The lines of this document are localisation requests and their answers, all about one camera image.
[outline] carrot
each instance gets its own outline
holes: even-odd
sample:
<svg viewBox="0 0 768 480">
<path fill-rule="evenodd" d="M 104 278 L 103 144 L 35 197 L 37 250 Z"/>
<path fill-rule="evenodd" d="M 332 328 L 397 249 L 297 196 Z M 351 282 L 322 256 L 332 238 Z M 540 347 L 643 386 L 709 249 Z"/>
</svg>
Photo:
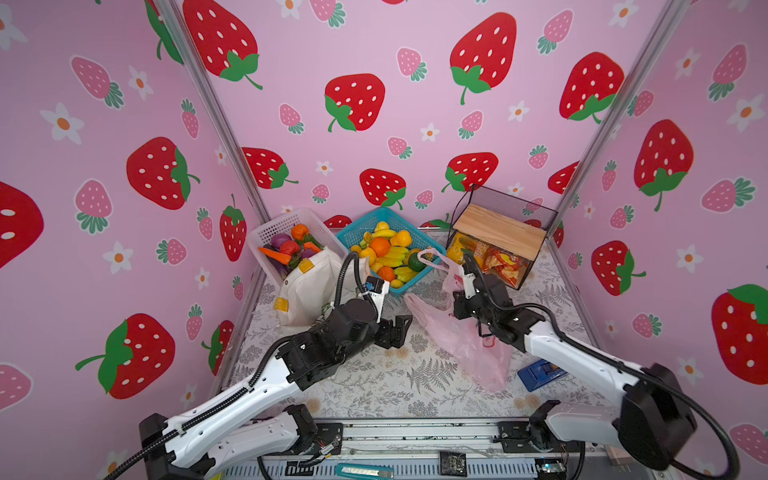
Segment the carrot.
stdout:
<svg viewBox="0 0 768 480">
<path fill-rule="evenodd" d="M 270 258 L 273 258 L 277 260 L 278 262 L 282 263 L 283 265 L 287 265 L 290 263 L 290 255 L 286 255 L 285 253 L 280 252 L 274 252 L 268 248 L 259 247 L 259 251 L 263 253 L 264 255 L 267 255 Z"/>
<path fill-rule="evenodd" d="M 320 248 L 318 248 L 318 246 L 315 245 L 312 242 L 307 242 L 307 243 L 304 244 L 304 250 L 306 250 L 306 249 L 310 249 L 310 250 L 312 250 L 315 253 L 320 253 Z"/>
</svg>

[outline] pink strawberry print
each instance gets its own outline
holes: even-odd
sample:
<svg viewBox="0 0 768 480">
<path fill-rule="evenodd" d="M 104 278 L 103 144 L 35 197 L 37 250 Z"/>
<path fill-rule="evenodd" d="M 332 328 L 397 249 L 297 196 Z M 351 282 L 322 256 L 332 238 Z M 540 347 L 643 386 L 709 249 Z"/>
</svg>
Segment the pink strawberry print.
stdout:
<svg viewBox="0 0 768 480">
<path fill-rule="evenodd" d="M 611 159 L 605 164 L 603 172 L 603 192 L 607 192 L 614 186 L 616 181 L 616 161 Z"/>
<path fill-rule="evenodd" d="M 187 258 L 187 248 L 175 238 L 171 238 L 168 241 L 163 239 L 163 241 L 157 244 L 155 253 L 157 253 L 159 261 L 170 263 L 171 265 L 178 265 Z"/>
<path fill-rule="evenodd" d="M 751 180 L 743 178 L 735 182 L 725 179 L 717 182 L 701 197 L 701 206 L 707 210 L 724 214 L 734 207 L 743 207 L 754 198 L 757 187 Z"/>
<path fill-rule="evenodd" d="M 301 115 L 295 108 L 288 104 L 280 105 L 280 121 L 288 127 L 288 131 L 295 135 L 301 135 L 304 132 L 304 124 L 301 123 Z"/>
<path fill-rule="evenodd" d="M 523 208 L 523 215 L 526 217 L 530 217 L 533 215 L 533 213 L 541 208 L 541 204 L 544 203 L 543 198 L 536 198 L 528 203 L 525 204 L 525 208 Z"/>
<path fill-rule="evenodd" d="M 570 10 L 563 10 L 552 17 L 552 20 L 544 26 L 544 36 L 538 39 L 538 53 L 541 55 L 552 53 L 558 47 L 558 43 L 568 36 L 573 21 L 574 13 Z"/>
<path fill-rule="evenodd" d="M 630 117 L 640 117 L 654 103 L 654 94 L 648 90 L 643 90 L 635 95 L 627 108 L 627 115 Z"/>
<path fill-rule="evenodd" d="M 631 205 L 624 205 L 624 208 L 619 207 L 616 209 L 609 223 L 613 228 L 622 229 L 627 226 L 627 223 L 632 223 L 634 218 L 634 209 Z"/>
<path fill-rule="evenodd" d="M 405 160 L 413 155 L 413 149 L 408 146 L 408 142 L 402 138 L 390 137 L 386 141 L 387 147 L 389 147 L 389 153 Z"/>
<path fill-rule="evenodd" d="M 410 77 L 411 81 L 421 81 L 427 76 L 427 64 L 422 61 L 422 55 L 411 48 L 400 48 L 397 51 L 397 66 L 400 73 Z"/>
<path fill-rule="evenodd" d="M 718 101 L 733 91 L 735 88 L 733 83 L 741 78 L 745 69 L 746 45 L 734 45 L 720 61 L 715 71 L 712 72 L 713 83 L 710 85 L 710 100 Z"/>
<path fill-rule="evenodd" d="M 632 328 L 645 339 L 661 335 L 661 322 L 659 317 L 652 313 L 641 313 L 632 320 Z"/>
<path fill-rule="evenodd" d="M 32 377 L 13 363 L 0 362 L 0 412 L 10 409 L 32 392 Z"/>
<path fill-rule="evenodd" d="M 232 288 L 235 290 L 235 298 L 238 300 L 243 299 L 243 282 L 240 280 L 239 276 L 235 276 L 232 279 Z"/>
<path fill-rule="evenodd" d="M 98 180 L 87 180 L 74 196 L 74 205 L 80 210 L 75 218 L 80 228 L 91 235 L 109 227 L 107 217 L 112 215 L 112 202 L 107 189 Z"/>
<path fill-rule="evenodd" d="M 208 216 L 208 210 L 202 207 L 197 209 L 197 228 L 205 240 L 214 238 L 214 221 Z"/>
<path fill-rule="evenodd" d="M 70 63 L 83 88 L 97 100 L 103 100 L 109 108 L 120 110 L 125 102 L 120 85 L 109 81 L 106 69 L 93 60 L 73 55 Z"/>
<path fill-rule="evenodd" d="M 576 270 L 578 267 L 580 267 L 581 266 L 581 253 L 573 252 L 568 257 L 568 266 L 571 268 L 571 270 Z"/>
<path fill-rule="evenodd" d="M 344 5 L 336 0 L 310 0 L 312 11 L 321 22 L 328 22 L 331 28 L 341 28 L 344 25 Z"/>
<path fill-rule="evenodd" d="M 181 102 L 181 121 L 184 123 L 184 128 L 187 129 L 187 133 L 192 138 L 197 138 L 197 132 L 200 131 L 200 123 L 197 121 L 194 107 L 189 98 L 185 98 Z"/>
<path fill-rule="evenodd" d="M 195 303 L 187 316 L 189 317 L 187 318 L 187 338 L 190 342 L 194 342 L 200 329 L 203 328 L 203 309 Z"/>
<path fill-rule="evenodd" d="M 529 155 L 531 155 L 531 157 L 528 159 L 528 164 L 536 170 L 544 168 L 544 166 L 547 164 L 547 160 L 549 160 L 549 154 L 547 153 L 547 148 L 544 145 L 536 145 L 533 149 L 531 149 L 531 153 L 529 153 Z"/>
<path fill-rule="evenodd" d="M 462 127 L 459 128 L 458 135 L 463 140 L 469 140 L 475 136 L 475 132 L 480 130 L 480 127 L 482 127 L 482 112 L 480 110 L 473 111 L 462 120 Z"/>
<path fill-rule="evenodd" d="M 316 204 L 322 205 L 328 201 L 330 194 L 328 187 L 325 184 L 320 184 L 312 189 L 312 200 L 314 200 Z"/>
<path fill-rule="evenodd" d="M 414 205 L 419 210 L 424 210 L 429 206 L 429 204 L 432 203 L 432 198 L 434 195 L 432 195 L 431 190 L 424 190 L 420 194 L 416 195 L 416 202 L 414 202 Z"/>
<path fill-rule="evenodd" d="M 730 437 L 737 447 L 763 465 L 768 465 L 768 432 L 754 425 L 743 423 L 730 430 Z"/>
</svg>

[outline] blue plastic basket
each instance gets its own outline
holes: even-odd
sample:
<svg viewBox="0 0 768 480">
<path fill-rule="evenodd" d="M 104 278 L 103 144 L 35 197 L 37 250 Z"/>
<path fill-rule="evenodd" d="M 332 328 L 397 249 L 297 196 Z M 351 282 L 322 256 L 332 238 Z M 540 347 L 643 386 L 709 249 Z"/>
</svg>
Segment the blue plastic basket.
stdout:
<svg viewBox="0 0 768 480">
<path fill-rule="evenodd" d="M 400 230 L 408 230 L 413 239 L 413 243 L 411 243 L 409 249 L 419 248 L 421 250 L 426 250 L 428 248 L 435 248 L 445 255 L 445 248 L 443 246 L 429 238 L 425 233 L 408 223 L 404 218 L 400 217 L 389 208 L 379 208 L 374 210 L 370 214 L 350 223 L 343 230 L 338 232 L 336 236 L 341 240 L 341 243 L 343 243 L 345 247 L 350 248 L 352 245 L 360 243 L 365 232 L 372 233 L 376 228 L 376 224 L 379 222 L 389 223 L 389 228 L 396 232 L 399 232 Z M 440 259 L 436 257 L 432 262 L 440 263 Z M 421 280 L 431 269 L 430 266 L 427 266 L 424 270 L 419 272 L 418 275 L 413 277 L 413 280 L 406 283 L 401 288 L 390 287 L 389 292 L 396 296 L 402 295 L 411 285 Z"/>
</svg>

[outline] white plastic basket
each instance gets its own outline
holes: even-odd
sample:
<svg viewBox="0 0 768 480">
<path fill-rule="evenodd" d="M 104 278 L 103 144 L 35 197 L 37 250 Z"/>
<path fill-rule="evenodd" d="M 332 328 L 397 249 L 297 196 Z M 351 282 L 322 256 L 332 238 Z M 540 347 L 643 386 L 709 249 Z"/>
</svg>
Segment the white plastic basket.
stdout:
<svg viewBox="0 0 768 480">
<path fill-rule="evenodd" d="M 275 267 L 270 263 L 266 256 L 259 251 L 259 247 L 263 247 L 265 244 L 272 240 L 272 237 L 277 233 L 285 233 L 290 236 L 290 231 L 298 224 L 303 223 L 310 229 L 310 233 L 315 240 L 320 242 L 323 247 L 330 248 L 336 252 L 342 259 L 347 256 L 349 250 L 346 249 L 341 240 L 336 238 L 336 235 L 331 233 L 331 230 L 317 218 L 309 208 L 297 208 L 288 214 L 283 214 L 276 218 L 266 222 L 248 232 L 246 243 L 256 256 L 256 260 L 259 260 L 259 265 L 264 269 L 267 276 L 269 276 L 276 285 L 283 284 L 283 278 L 277 272 Z"/>
</svg>

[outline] wooden board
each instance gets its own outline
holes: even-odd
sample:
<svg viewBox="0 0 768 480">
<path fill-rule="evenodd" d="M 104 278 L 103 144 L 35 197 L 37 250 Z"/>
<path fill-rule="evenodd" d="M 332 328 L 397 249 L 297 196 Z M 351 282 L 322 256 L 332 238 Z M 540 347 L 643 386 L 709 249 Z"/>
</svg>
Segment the wooden board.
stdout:
<svg viewBox="0 0 768 480">
<path fill-rule="evenodd" d="M 547 233 L 504 215 L 470 204 L 454 228 L 528 260 L 535 260 Z"/>
</svg>

